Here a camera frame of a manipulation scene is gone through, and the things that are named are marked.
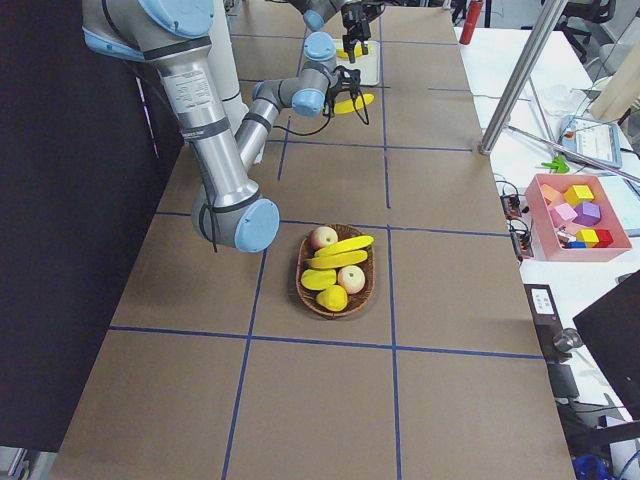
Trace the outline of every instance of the black curtain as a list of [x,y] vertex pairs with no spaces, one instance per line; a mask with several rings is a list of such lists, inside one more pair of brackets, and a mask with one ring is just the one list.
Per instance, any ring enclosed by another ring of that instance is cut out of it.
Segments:
[[79,1],[0,15],[0,445],[57,451],[182,140]]

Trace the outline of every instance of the red fire extinguisher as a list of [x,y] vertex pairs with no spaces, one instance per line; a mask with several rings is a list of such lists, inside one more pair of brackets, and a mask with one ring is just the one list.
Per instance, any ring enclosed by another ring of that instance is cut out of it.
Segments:
[[467,20],[462,27],[462,35],[460,35],[460,43],[462,45],[469,45],[473,31],[476,29],[476,23],[480,17],[480,11],[484,4],[483,0],[472,0],[469,4],[469,11],[467,12]]

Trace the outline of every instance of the label sticker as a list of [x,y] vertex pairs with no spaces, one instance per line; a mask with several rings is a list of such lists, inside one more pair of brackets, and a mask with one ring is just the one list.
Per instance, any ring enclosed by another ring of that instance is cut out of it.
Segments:
[[164,77],[164,87],[176,113],[206,108],[213,102],[209,82],[202,70]]
[[541,288],[531,289],[531,298],[536,307],[538,315],[553,315],[553,305],[549,298],[549,292]]

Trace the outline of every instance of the wicker basket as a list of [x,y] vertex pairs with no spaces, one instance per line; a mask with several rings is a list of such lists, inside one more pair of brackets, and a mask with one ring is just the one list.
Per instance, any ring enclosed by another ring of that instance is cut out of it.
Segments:
[[[358,235],[363,235],[358,229],[353,228],[349,225],[340,225],[340,224],[330,224],[329,227],[333,228],[338,233],[338,240],[346,240],[347,238],[357,237]],[[358,264],[364,275],[366,277],[366,281],[364,284],[364,288],[360,290],[358,293],[353,295],[349,295],[349,303],[347,307],[341,312],[331,312],[324,308],[322,305],[316,303],[316,295],[319,293],[313,290],[307,290],[302,286],[300,282],[300,278],[302,277],[302,272],[304,272],[308,266],[305,262],[306,259],[312,258],[314,254],[313,248],[311,248],[311,244],[309,242],[309,235],[305,237],[300,245],[300,252],[298,253],[298,263],[296,266],[296,289],[298,290],[298,295],[309,309],[321,315],[325,318],[340,318],[346,317],[347,315],[354,314],[365,306],[365,304],[369,301],[373,294],[373,289],[375,287],[375,262],[373,258],[373,245],[369,245],[364,248],[367,251],[367,259]]]

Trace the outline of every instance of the apple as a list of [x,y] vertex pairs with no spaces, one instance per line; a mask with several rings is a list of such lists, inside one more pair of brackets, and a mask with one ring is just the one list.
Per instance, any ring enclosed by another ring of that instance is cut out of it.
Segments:
[[338,285],[349,295],[358,293],[364,288],[365,276],[362,269],[356,265],[343,267],[338,272]]
[[333,245],[338,241],[338,232],[326,225],[316,228],[309,236],[309,242],[314,250]]

